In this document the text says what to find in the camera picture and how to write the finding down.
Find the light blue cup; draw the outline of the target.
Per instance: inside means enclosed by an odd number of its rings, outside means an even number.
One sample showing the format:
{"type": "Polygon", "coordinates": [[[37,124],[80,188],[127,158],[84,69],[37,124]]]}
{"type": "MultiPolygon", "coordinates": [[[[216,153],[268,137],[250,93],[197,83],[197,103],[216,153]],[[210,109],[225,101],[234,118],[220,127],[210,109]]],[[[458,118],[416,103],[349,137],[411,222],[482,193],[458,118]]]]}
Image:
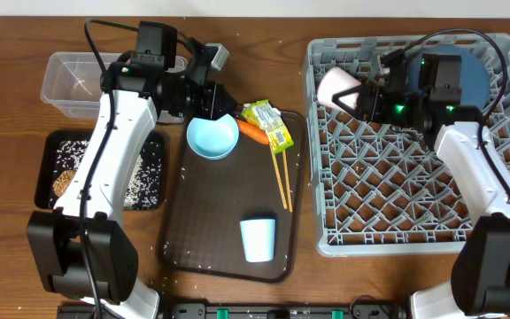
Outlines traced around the light blue cup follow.
{"type": "Polygon", "coordinates": [[[240,222],[245,259],[250,263],[274,258],[275,219],[250,219],[240,222]]]}

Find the brown food scrap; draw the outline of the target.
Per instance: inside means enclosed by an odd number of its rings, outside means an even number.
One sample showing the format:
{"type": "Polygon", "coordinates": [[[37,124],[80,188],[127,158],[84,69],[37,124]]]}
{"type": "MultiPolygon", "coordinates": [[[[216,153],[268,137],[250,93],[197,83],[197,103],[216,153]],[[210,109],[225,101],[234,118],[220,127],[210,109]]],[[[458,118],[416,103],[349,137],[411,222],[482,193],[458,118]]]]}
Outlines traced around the brown food scrap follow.
{"type": "Polygon", "coordinates": [[[66,170],[58,176],[58,178],[52,185],[53,192],[58,198],[62,197],[65,194],[68,186],[70,185],[74,177],[75,177],[74,170],[66,170]]]}

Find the light blue bowl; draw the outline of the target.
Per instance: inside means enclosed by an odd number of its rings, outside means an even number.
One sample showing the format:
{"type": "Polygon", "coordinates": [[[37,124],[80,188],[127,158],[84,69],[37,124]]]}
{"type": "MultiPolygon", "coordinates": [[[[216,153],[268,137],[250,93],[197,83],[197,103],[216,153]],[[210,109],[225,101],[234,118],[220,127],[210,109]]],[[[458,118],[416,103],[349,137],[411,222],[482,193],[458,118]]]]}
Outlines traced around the light blue bowl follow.
{"type": "Polygon", "coordinates": [[[236,147],[239,127],[229,114],[216,121],[194,118],[187,127],[186,138],[195,154],[208,160],[221,160],[236,147]]]}

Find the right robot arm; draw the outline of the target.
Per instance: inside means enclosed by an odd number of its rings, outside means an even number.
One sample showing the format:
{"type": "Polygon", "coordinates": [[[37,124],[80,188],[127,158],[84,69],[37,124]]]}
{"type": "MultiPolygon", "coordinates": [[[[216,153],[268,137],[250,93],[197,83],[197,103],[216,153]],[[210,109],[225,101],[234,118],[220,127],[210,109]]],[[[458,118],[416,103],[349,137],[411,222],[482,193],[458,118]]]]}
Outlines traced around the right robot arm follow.
{"type": "Polygon", "coordinates": [[[448,282],[411,295],[412,318],[510,316],[510,173],[495,150],[482,111],[461,102],[462,57],[423,52],[410,78],[405,53],[382,58],[385,85],[362,82],[340,67],[326,72],[319,102],[361,121],[412,128],[452,174],[473,229],[448,282]]]}

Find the green yellow snack wrapper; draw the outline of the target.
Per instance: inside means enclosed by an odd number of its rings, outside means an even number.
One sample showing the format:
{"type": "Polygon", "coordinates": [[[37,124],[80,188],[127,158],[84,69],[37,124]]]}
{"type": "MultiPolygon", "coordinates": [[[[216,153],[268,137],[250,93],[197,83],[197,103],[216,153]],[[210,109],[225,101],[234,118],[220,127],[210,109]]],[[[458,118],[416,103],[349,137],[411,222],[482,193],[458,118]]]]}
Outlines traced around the green yellow snack wrapper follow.
{"type": "Polygon", "coordinates": [[[286,151],[294,145],[281,112],[266,100],[244,104],[241,115],[252,125],[263,130],[274,154],[286,151]]]}

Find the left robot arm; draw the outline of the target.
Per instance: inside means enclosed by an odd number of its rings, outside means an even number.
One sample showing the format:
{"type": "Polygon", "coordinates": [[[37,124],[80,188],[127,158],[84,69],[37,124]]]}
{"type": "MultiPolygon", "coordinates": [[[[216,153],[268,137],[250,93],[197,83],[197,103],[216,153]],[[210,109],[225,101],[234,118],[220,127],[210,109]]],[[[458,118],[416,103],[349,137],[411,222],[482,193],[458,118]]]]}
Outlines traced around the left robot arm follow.
{"type": "Polygon", "coordinates": [[[143,21],[136,47],[101,63],[99,114],[73,180],[50,212],[35,211],[27,239],[43,288],[93,305],[100,318],[154,318],[160,296],[137,276],[122,229],[123,202],[143,144],[162,113],[218,120],[237,102],[208,74],[228,50],[164,23],[143,21]]]}

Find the orange carrot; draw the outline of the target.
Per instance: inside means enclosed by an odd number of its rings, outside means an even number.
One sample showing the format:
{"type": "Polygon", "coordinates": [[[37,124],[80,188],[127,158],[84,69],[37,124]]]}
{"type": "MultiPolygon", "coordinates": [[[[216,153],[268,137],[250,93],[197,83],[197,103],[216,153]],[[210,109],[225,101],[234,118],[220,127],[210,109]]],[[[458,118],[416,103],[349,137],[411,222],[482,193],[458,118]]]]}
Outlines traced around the orange carrot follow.
{"type": "Polygon", "coordinates": [[[236,119],[236,124],[239,128],[239,131],[244,135],[248,136],[259,144],[269,145],[267,133],[264,130],[253,124],[250,124],[247,121],[241,121],[238,119],[236,119]]]}

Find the pink cup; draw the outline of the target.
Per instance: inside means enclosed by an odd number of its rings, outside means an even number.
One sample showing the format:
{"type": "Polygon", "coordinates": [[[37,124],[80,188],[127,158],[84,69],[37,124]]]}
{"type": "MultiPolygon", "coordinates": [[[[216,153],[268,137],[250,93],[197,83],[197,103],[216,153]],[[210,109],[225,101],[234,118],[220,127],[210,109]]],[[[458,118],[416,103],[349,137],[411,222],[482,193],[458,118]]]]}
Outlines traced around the pink cup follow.
{"type": "Polygon", "coordinates": [[[359,85],[359,80],[346,73],[342,68],[335,66],[324,74],[318,86],[318,102],[326,107],[343,112],[344,109],[333,102],[333,96],[336,93],[357,88],[359,85]]]}

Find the dark blue plate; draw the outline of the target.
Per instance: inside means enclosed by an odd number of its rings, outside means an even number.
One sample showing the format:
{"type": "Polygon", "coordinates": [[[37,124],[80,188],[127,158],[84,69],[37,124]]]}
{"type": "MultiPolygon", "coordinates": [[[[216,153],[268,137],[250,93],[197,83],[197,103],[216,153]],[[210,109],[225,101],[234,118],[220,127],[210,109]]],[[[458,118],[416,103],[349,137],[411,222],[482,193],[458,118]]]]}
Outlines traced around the dark blue plate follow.
{"type": "Polygon", "coordinates": [[[432,48],[420,49],[406,59],[406,89],[420,93],[419,80],[421,73],[421,59],[423,54],[460,55],[462,59],[460,73],[461,105],[474,105],[480,111],[488,103],[490,96],[490,76],[483,62],[472,55],[467,49],[452,45],[439,44],[432,48]]]}

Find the white rice pile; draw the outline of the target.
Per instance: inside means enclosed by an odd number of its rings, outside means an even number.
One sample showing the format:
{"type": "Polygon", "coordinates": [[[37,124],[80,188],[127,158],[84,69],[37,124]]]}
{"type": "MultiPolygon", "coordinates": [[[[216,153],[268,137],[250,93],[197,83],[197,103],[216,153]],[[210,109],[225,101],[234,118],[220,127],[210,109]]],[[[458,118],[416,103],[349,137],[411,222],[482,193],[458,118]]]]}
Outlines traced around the white rice pile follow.
{"type": "MultiPolygon", "coordinates": [[[[77,171],[86,151],[88,140],[66,140],[56,150],[56,160],[52,170],[49,206],[53,208],[58,200],[52,185],[58,176],[66,170],[77,171]]],[[[136,160],[124,198],[125,210],[151,210],[158,206],[162,184],[162,159],[164,143],[162,140],[147,141],[136,160]]]]}

